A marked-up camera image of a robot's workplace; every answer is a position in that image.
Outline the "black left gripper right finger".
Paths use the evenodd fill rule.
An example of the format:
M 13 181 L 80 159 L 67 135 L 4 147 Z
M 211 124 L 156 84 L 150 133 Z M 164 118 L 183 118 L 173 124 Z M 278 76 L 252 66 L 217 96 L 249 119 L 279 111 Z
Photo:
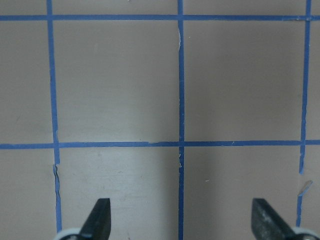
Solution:
M 256 240 L 303 240 L 264 198 L 254 198 L 251 204 L 251 231 Z

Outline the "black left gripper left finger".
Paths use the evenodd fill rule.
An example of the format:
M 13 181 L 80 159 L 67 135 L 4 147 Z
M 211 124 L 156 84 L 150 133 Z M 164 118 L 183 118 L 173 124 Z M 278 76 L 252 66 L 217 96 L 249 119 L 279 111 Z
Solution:
M 80 240 L 108 240 L 111 234 L 111 201 L 99 198 L 78 233 Z

